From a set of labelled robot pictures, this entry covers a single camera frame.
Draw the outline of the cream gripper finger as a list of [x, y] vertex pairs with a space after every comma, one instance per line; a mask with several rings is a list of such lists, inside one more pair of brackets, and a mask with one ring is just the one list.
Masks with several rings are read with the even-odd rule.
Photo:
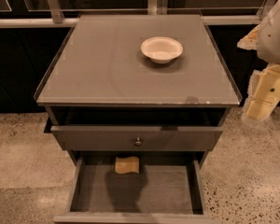
[[269, 63], [262, 71], [254, 70], [247, 94], [242, 121], [257, 124], [266, 120], [280, 102], [280, 64]]
[[259, 25], [254, 27], [247, 35], [241, 38], [237, 47], [239, 49], [256, 50], [258, 44]]

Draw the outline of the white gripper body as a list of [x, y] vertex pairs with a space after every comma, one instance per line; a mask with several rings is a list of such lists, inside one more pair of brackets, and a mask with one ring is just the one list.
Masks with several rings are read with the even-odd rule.
[[267, 63], [280, 64], [280, 0], [260, 23], [257, 54]]

